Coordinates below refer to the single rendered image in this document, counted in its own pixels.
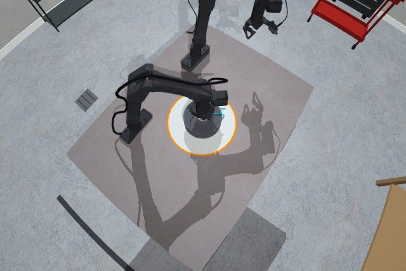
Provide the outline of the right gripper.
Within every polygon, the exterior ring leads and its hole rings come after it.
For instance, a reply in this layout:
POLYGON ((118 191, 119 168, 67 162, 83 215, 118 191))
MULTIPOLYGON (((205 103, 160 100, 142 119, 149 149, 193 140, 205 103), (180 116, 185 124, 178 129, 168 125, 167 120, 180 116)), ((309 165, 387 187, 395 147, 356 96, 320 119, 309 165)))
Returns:
POLYGON ((192 106, 190 107, 190 112, 192 115, 194 115, 195 117, 201 118, 202 120, 206 120, 208 119, 208 121, 210 120, 215 108, 211 106, 211 104, 209 104, 207 109, 199 109, 198 107, 196 108, 196 102, 193 102, 192 106))

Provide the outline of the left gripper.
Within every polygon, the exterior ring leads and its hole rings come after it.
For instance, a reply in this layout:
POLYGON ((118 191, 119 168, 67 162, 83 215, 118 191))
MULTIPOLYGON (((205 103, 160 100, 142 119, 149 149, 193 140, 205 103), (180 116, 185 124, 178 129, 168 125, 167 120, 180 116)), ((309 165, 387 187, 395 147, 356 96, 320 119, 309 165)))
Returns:
POLYGON ((243 26, 243 30, 247 39, 250 39, 256 33, 256 31, 249 27, 250 25, 253 26, 253 28, 256 30, 258 30, 263 24, 272 27, 274 30, 277 29, 278 26, 275 24, 275 22, 273 20, 267 20, 263 15, 264 14, 256 14, 252 11, 251 17, 245 22, 245 25, 243 26), (247 31, 251 33, 249 37, 247 35, 247 31))

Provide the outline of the dark grey perforated disc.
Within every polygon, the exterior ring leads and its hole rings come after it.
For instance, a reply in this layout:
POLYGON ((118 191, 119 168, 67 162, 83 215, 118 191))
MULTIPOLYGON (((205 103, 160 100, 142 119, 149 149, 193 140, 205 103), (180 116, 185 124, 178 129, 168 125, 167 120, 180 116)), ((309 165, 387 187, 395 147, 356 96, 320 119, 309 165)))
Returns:
POLYGON ((186 109, 185 109, 185 111, 183 113, 183 120, 185 122, 184 124, 187 125, 187 126, 185 126, 186 130, 192 136, 194 136, 196 138, 209 138, 209 137, 212 137, 213 135, 215 135, 218 132, 218 130, 219 130, 220 126, 221 126, 221 122, 222 122, 222 114, 220 114, 221 109, 218 106, 214 107, 215 110, 214 110, 210 120, 208 121, 208 119, 207 119, 206 121, 200 121, 200 120, 198 120, 198 117, 195 117, 189 111, 189 109, 192 106, 193 102, 194 101, 192 101, 191 103, 189 103, 187 105, 187 107, 186 107, 186 109), (216 131, 215 131, 215 129, 216 129, 216 131), (211 132, 213 132, 213 133, 211 133, 211 132), (198 134, 196 134, 196 133, 198 133, 198 134), (210 134, 208 134, 208 133, 210 133, 210 134))

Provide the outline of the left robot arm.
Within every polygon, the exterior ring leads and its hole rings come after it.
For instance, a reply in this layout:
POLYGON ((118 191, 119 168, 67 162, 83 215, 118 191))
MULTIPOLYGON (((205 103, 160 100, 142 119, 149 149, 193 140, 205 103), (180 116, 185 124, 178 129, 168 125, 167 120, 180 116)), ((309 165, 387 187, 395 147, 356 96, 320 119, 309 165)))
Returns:
MULTIPOLYGON (((196 61, 205 54, 210 46, 206 44, 206 32, 209 23, 211 11, 215 6, 216 0, 199 0, 199 11, 197 16, 197 25, 193 33, 192 44, 189 54, 182 59, 181 63, 191 68, 196 61)), ((282 9, 282 0, 255 0, 253 12, 263 14, 265 10, 268 13, 280 13, 282 9), (258 2, 257 2, 258 1, 258 2), (261 4, 261 5, 260 5, 261 4)))

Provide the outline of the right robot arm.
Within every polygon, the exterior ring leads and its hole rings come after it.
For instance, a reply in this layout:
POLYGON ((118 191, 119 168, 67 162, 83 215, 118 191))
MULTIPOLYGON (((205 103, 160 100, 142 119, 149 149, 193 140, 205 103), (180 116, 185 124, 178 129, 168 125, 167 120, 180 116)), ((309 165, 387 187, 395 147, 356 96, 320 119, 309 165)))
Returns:
POLYGON ((228 105, 227 90, 211 90, 210 84, 204 86, 195 85, 201 83, 209 83, 209 81, 207 81, 206 79, 190 80, 163 74, 157 70, 153 70, 153 64, 151 63, 146 63, 145 65, 130 73, 128 75, 128 81, 134 79, 135 77, 146 74, 155 74, 158 76, 164 76, 164 78, 153 76, 148 77, 147 79, 147 77, 145 77, 128 85, 126 98, 128 101, 128 116, 126 114, 127 127, 119 135, 119 137, 127 144, 131 143, 135 136, 144 127, 144 125, 146 125, 146 123, 152 118, 152 114, 149 111, 140 108, 141 102, 146 99, 150 92, 164 92, 185 96, 195 101, 199 109, 207 109, 210 102, 213 107, 228 105), (175 81, 166 77, 171 77, 195 84, 175 81))

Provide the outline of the white circular mat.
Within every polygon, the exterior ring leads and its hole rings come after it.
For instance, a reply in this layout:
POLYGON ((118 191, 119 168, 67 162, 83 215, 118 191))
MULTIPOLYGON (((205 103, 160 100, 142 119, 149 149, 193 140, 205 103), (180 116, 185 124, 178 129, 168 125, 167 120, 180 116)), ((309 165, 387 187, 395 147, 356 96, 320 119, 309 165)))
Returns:
POLYGON ((229 104, 227 106, 218 106, 219 108, 225 108, 221 109, 225 117, 215 135, 209 138, 196 138, 186 130, 183 120, 185 108, 192 101, 184 96, 172 107, 168 119, 168 128, 172 139, 183 150, 193 154, 205 155, 221 150, 232 139, 235 131, 235 115, 231 106, 229 104))

